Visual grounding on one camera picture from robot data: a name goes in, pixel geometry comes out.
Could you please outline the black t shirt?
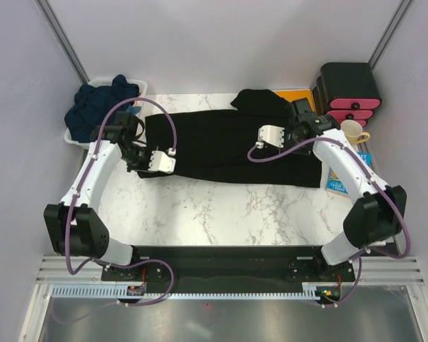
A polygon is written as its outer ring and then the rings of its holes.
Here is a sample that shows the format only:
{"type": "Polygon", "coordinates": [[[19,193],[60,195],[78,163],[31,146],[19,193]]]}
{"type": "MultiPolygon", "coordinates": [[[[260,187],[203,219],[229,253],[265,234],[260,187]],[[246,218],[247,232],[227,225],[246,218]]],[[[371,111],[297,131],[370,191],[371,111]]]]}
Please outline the black t shirt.
{"type": "Polygon", "coordinates": [[[230,184],[320,186],[322,163],[314,155],[292,153],[265,163],[247,157],[262,126],[289,124],[291,102],[271,90],[245,89],[231,106],[174,113],[172,125],[163,114],[150,115],[145,119],[146,142],[159,150],[176,147],[177,176],[230,184]]]}

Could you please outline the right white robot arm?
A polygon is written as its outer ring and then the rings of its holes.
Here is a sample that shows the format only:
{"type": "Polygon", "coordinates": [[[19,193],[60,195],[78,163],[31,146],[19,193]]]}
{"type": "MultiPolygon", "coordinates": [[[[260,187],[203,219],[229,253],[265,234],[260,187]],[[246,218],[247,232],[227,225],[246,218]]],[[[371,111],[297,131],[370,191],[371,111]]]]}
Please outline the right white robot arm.
{"type": "Polygon", "coordinates": [[[411,248],[404,221],[407,193],[379,177],[347,141],[340,125],[328,114],[316,115],[307,99],[285,106],[289,127],[285,129],[285,150],[311,151],[338,176],[352,201],[342,232],[321,248],[322,256],[312,263],[320,280],[331,279],[338,264],[371,249],[401,259],[411,248]]]}

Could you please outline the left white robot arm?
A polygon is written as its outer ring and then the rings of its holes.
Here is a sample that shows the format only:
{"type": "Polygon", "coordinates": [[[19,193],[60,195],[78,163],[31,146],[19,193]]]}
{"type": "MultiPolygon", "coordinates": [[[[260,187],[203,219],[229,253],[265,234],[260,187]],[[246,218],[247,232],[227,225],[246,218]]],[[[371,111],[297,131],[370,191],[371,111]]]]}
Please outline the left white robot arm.
{"type": "Polygon", "coordinates": [[[89,257],[118,265],[118,273],[127,280],[137,279],[142,263],[133,257],[133,247],[113,239],[98,216],[98,207],[108,180],[120,161],[126,170],[147,172],[151,149],[138,144],[136,132],[144,123],[133,114],[119,112],[102,133],[97,127],[83,166],[70,190],[58,204],[44,210],[44,221],[53,250],[72,257],[89,257]]]}

